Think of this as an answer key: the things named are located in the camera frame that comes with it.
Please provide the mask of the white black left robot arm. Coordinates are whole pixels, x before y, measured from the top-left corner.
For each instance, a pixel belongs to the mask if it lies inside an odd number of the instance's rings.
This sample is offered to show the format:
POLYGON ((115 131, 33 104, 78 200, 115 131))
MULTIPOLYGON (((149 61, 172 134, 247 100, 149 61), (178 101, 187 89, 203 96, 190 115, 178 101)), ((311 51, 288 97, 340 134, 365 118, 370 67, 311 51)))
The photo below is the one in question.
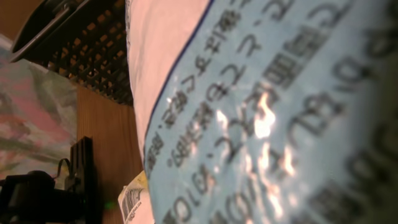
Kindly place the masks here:
POLYGON ((1 223, 101 223, 93 140, 83 137, 58 163, 56 177, 41 170, 1 180, 1 223))

